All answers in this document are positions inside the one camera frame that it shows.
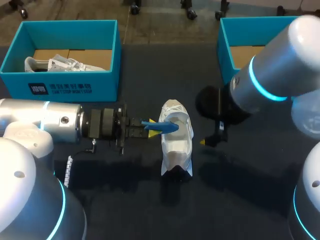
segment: black end effector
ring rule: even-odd
[[[115,141],[121,155],[127,138],[148,138],[141,119],[127,116],[126,103],[116,109],[91,109],[90,114],[83,115],[81,133],[85,138]]]
[[[227,129],[247,119],[250,114],[243,112],[230,95],[230,85],[224,87],[207,86],[195,99],[196,109],[205,118],[215,121],[214,134],[206,137],[205,145],[215,147],[228,140]]]

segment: shoe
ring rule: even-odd
[[[105,71],[105,69],[101,67],[86,65],[72,58],[60,56],[59,54],[47,61],[36,60],[29,56],[24,61],[24,70],[26,73]]]
[[[161,176],[175,166],[180,166],[192,176],[191,153],[194,131],[187,110],[177,100],[168,100],[163,105],[159,117],[159,123],[163,122],[177,124],[179,129],[175,132],[161,135],[163,152]]]

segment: glowing blue ring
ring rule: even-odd
[[[59,219],[58,221],[56,222],[56,225],[54,227],[54,229],[52,230],[51,234],[48,236],[48,238],[46,240],[51,240],[54,235],[56,234],[60,224],[61,224],[61,221],[62,221],[62,218],[64,217],[64,213],[65,213],[65,209],[66,209],[66,194],[65,194],[65,189],[64,189],[64,186],[62,185],[62,183],[59,181],[60,183],[60,186],[61,186],[61,189],[62,189],[62,209],[61,209],[61,213],[60,213],[60,216],[59,216]]]
[[[316,240],[312,235],[311,233],[306,229],[306,227],[303,225],[302,221],[300,220],[300,217],[298,215],[298,212],[297,212],[297,209],[296,209],[296,188],[294,189],[294,193],[293,193],[293,207],[294,207],[294,211],[295,211],[295,215],[296,215],[296,218],[298,219],[300,225],[302,226],[303,230],[309,235],[309,237],[312,239],[312,240]]]
[[[45,111],[45,110],[47,110],[47,107],[48,107],[48,104],[50,103],[50,101],[46,101],[45,103],[44,103],[44,105],[43,105],[43,107],[42,107],[42,109]],[[40,129],[41,130],[44,130],[44,123],[43,123],[43,120],[44,119],[42,119],[41,120],[41,123],[40,123]]]
[[[252,80],[252,83],[253,85],[256,87],[256,89],[263,95],[265,96],[266,98],[270,99],[270,100],[273,100],[273,101],[277,101],[277,102],[282,102],[284,100],[287,99],[286,96],[275,96],[273,94],[271,94],[270,92],[268,92],[267,90],[265,90],[261,85],[260,83],[258,82],[258,80],[256,79],[256,76],[254,74],[254,70],[253,70],[253,67],[252,67],[252,62],[254,61],[254,58],[253,57],[250,61],[250,64],[249,64],[249,74],[250,74],[250,78]]]

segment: robotic arm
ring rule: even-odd
[[[254,56],[224,88],[199,93],[200,114],[214,119],[216,130],[205,139],[215,147],[227,141],[226,128],[272,103],[293,99],[297,128],[320,139],[320,18],[304,15]],[[293,193],[289,226],[295,240],[320,239],[320,143],[308,155]]]
[[[87,231],[79,201],[54,176],[54,143],[81,138],[148,138],[127,107],[83,110],[79,104],[0,100],[0,239],[80,240]]]

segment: caster wheel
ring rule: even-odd
[[[276,15],[277,16],[284,16],[286,14],[286,10],[284,9],[283,6],[278,6],[276,8]]]
[[[133,4],[133,5],[131,5],[130,12],[132,15],[137,15],[140,12],[140,8],[137,5]]]
[[[20,10],[20,15],[21,15],[21,17],[22,17],[23,19],[27,19],[27,18],[28,18],[28,12],[27,12],[27,10],[25,10],[24,8],[22,8],[22,9]]]
[[[12,10],[17,10],[18,9],[18,5],[16,3],[14,3],[13,1],[9,1],[9,5],[12,8]]]
[[[216,11],[214,14],[214,17],[217,21],[220,21],[220,19],[224,16],[222,11]]]
[[[198,15],[196,14],[196,12],[194,10],[188,10],[186,12],[186,17],[190,20],[194,20],[196,17],[198,17]]]

